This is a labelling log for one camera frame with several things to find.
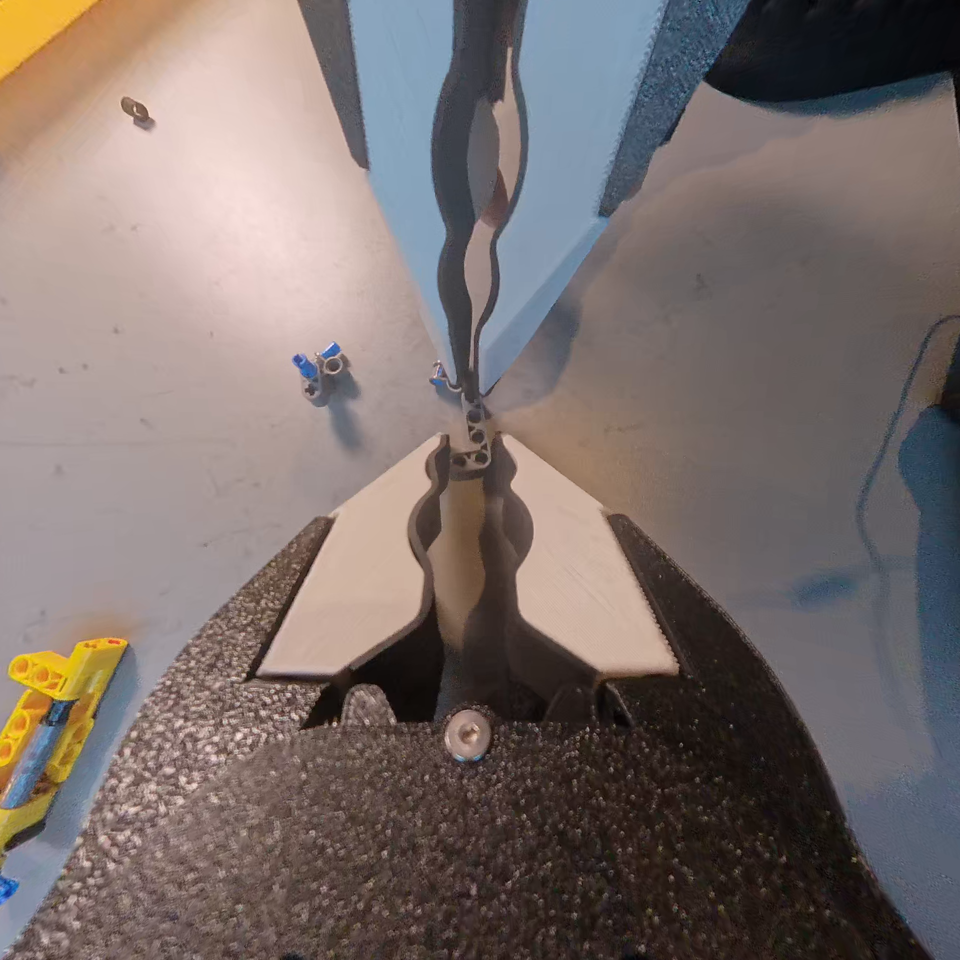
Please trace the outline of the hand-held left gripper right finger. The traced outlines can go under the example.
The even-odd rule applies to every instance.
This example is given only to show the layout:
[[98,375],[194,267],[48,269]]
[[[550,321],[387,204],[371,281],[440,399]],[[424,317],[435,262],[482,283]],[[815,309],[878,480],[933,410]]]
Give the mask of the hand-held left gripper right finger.
[[605,507],[516,438],[493,444],[510,678],[540,700],[681,662]]

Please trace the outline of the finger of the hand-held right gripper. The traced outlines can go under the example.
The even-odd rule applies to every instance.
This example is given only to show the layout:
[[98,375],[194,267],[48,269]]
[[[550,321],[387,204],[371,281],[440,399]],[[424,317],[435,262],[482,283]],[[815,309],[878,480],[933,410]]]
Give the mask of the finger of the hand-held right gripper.
[[481,93],[481,2],[346,4],[370,186],[452,384],[470,390],[465,278],[476,216],[470,130]]
[[497,292],[476,339],[487,395],[604,233],[601,201],[666,2],[526,2],[513,58],[515,198],[495,240]]

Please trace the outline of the yellow toy brick assembly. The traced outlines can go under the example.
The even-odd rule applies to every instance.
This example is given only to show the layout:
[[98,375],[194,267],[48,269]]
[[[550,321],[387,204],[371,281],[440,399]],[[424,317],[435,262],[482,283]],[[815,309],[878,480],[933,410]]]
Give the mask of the yellow toy brick assembly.
[[93,730],[129,643],[78,642],[70,654],[18,654],[8,677],[22,688],[1,732],[1,863],[39,836]]

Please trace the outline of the grey angled toy beam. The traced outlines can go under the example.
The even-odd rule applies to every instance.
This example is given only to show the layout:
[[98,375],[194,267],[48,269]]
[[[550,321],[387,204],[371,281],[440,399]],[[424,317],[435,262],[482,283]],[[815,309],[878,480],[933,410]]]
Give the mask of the grey angled toy beam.
[[461,426],[449,435],[449,479],[453,482],[479,478],[490,466],[493,456],[488,416],[482,400],[459,394]]

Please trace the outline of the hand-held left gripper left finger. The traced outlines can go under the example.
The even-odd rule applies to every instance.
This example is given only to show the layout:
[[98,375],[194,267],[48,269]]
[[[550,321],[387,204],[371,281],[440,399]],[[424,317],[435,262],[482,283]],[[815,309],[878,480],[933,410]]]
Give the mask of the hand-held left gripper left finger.
[[445,665],[429,547],[441,532],[450,437],[437,434],[325,517],[322,538],[256,657],[256,678],[324,685],[339,717],[377,687],[396,720],[433,720]]

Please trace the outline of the yellow plastic bin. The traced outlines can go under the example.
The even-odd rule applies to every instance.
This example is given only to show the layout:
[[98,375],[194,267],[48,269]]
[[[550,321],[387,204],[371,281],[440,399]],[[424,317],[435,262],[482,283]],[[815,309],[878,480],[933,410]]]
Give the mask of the yellow plastic bin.
[[14,73],[96,1],[1,1],[1,79]]

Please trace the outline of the grey connector with two blue pins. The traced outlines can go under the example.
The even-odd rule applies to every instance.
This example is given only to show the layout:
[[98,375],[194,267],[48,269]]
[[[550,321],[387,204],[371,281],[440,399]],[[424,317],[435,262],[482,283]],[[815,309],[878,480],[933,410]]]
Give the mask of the grey connector with two blue pins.
[[326,403],[349,378],[350,361],[336,340],[313,354],[295,353],[292,364],[302,395],[314,405]]

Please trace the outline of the person's right hand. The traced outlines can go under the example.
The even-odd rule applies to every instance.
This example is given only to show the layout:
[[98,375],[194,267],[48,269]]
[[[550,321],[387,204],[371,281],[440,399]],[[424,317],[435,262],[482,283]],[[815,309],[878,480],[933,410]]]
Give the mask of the person's right hand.
[[480,220],[492,230],[499,229],[507,218],[510,197],[507,193],[506,182],[502,170],[497,167],[493,186],[486,199],[486,206],[481,211]]

